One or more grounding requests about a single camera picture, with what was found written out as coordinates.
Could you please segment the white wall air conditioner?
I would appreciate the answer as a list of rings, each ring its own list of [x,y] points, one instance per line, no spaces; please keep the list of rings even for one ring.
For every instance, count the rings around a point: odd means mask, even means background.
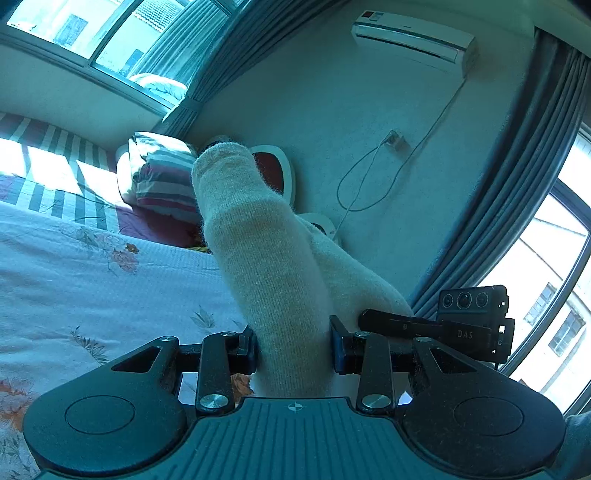
[[[386,48],[394,54],[465,78],[479,59],[476,37],[431,21],[366,10],[351,30],[360,46]]]

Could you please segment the cream knitted sweater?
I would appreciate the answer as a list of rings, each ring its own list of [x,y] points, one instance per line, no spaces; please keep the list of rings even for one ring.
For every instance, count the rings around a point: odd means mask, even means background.
[[[252,153],[213,145],[191,180],[204,238],[259,343],[253,392],[266,397],[356,398],[359,378],[332,368],[329,318],[346,329],[367,309],[409,316],[405,298],[264,183]]]

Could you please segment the striped bed sheet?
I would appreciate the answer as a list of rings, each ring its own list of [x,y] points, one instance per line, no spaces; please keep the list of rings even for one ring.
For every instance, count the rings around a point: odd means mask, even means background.
[[[65,129],[1,114],[1,200],[87,227],[176,247],[197,244],[197,226],[124,202],[116,162],[127,147],[106,151]]]

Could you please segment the floral white bed sheet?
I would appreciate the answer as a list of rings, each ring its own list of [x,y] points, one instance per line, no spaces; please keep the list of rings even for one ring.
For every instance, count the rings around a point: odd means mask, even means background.
[[[40,395],[153,339],[244,327],[211,255],[3,204],[2,477],[37,475],[22,422]]]

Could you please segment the wall power socket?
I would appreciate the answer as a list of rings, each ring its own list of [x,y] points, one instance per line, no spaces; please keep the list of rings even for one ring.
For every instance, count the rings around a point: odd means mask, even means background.
[[[394,151],[403,151],[409,147],[405,136],[398,130],[390,130],[383,143]]]

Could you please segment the side window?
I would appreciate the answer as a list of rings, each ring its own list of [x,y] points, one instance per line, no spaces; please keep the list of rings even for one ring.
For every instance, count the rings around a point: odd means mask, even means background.
[[[489,272],[515,334],[503,372],[564,414],[590,397],[590,131],[580,130],[551,192]]]

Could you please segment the striped folded quilt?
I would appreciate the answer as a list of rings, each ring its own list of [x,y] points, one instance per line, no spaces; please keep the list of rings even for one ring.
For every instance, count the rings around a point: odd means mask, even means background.
[[[116,152],[118,190],[131,206],[199,225],[191,181],[195,149],[176,138],[135,132]]]

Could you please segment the dark teal curtain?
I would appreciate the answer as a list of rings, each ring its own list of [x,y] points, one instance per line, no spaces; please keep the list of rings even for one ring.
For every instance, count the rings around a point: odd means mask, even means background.
[[[223,88],[273,53],[308,22],[338,1],[247,1],[216,34],[200,61],[183,101],[153,128],[182,139],[204,105]]]

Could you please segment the large bedroom window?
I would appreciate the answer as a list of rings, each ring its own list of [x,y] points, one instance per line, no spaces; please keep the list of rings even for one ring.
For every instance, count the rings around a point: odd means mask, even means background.
[[[183,101],[238,1],[4,1],[1,31],[165,109]]]

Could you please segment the grey side curtain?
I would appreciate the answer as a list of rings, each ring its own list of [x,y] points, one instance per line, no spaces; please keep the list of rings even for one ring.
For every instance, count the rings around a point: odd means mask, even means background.
[[[590,59],[538,29],[506,121],[469,197],[410,305],[432,319],[439,294],[473,287],[511,248],[549,194],[580,128]]]

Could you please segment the red white headboard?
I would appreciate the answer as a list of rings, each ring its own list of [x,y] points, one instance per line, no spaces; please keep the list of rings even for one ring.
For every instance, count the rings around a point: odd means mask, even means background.
[[[225,139],[208,144],[191,180],[204,239],[218,257],[342,250],[327,216],[294,213],[294,169],[279,147],[247,148]]]

